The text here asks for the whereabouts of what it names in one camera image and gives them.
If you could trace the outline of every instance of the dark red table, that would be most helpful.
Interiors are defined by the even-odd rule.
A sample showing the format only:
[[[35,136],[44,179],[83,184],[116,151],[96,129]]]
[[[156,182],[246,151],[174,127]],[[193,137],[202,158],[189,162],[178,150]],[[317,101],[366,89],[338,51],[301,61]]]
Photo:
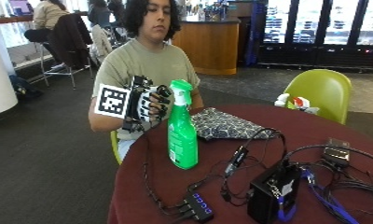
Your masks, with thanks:
[[[282,132],[287,141],[289,151],[307,145],[325,144],[329,137],[346,140],[350,146],[373,154],[373,139],[331,120],[307,113],[270,105],[224,105],[218,110],[246,119],[263,127],[271,127]],[[209,142],[198,140],[198,164],[190,170],[178,169],[170,162],[166,148],[166,120],[137,140],[132,146],[116,174],[115,192],[112,197],[108,223],[172,223],[177,217],[165,216],[148,196],[144,185],[142,164],[148,160],[149,185],[165,205],[181,202],[186,187],[197,182],[210,172],[220,161],[228,161],[237,148],[246,140],[216,139]],[[265,141],[253,140],[249,145],[249,155],[260,157]],[[265,165],[271,166],[279,159],[282,144],[279,139],[270,140]],[[293,161],[317,161],[322,149],[303,150],[290,157]],[[353,153],[350,164],[373,174],[373,160]],[[216,167],[224,174],[226,164]],[[254,167],[236,172],[229,179],[233,192],[245,192],[250,181],[263,172]],[[319,182],[326,184],[330,173],[321,172]],[[242,224],[256,223],[248,215],[248,206],[234,207],[220,196],[222,180],[213,179],[196,191],[214,210],[214,219],[209,223]],[[335,197],[346,209],[369,210],[373,207],[373,194],[349,189],[335,192]],[[373,223],[373,216],[350,212],[359,223]],[[185,220],[181,223],[196,223]],[[307,188],[307,182],[301,181],[297,196],[297,212],[289,223],[341,223],[327,212]]]

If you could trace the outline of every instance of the gray t-shirt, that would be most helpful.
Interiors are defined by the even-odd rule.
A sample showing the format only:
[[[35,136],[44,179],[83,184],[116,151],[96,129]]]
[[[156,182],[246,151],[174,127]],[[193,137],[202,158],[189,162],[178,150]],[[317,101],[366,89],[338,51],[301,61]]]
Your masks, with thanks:
[[[196,75],[194,68],[189,62],[184,51],[173,46],[164,44],[160,51],[150,51],[137,41],[130,39],[120,48],[115,49],[103,60],[100,67],[92,97],[99,95],[100,84],[124,87],[129,85],[133,76],[145,76],[153,81],[153,86],[170,86],[174,79],[188,81],[193,89],[197,87],[200,79]],[[169,97],[166,117],[172,112],[174,96]],[[145,131],[150,127],[149,122],[142,123]],[[142,132],[129,133],[119,129],[119,138],[121,140],[137,139]]]

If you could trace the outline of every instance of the hand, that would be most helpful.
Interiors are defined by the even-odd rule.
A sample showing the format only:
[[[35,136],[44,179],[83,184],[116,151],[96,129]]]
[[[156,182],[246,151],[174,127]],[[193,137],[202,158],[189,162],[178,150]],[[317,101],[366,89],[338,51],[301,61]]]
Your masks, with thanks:
[[[153,92],[144,92],[140,95],[137,111],[138,111],[138,118],[142,121],[156,121],[161,120],[161,118],[166,114],[166,106],[169,100],[165,99],[162,96],[158,96]]]

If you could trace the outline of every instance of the backpack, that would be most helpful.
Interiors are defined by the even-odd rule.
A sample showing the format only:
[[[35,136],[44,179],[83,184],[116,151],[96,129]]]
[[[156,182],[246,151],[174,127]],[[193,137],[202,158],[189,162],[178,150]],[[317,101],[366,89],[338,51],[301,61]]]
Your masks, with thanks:
[[[23,78],[16,75],[9,76],[11,86],[17,100],[33,99],[43,95],[43,92],[37,90]]]

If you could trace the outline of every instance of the beverage cooler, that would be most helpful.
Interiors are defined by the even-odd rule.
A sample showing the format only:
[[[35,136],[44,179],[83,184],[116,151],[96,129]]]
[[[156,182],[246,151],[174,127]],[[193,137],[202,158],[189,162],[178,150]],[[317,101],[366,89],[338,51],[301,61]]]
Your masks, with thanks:
[[[373,69],[373,0],[269,0],[258,64]]]

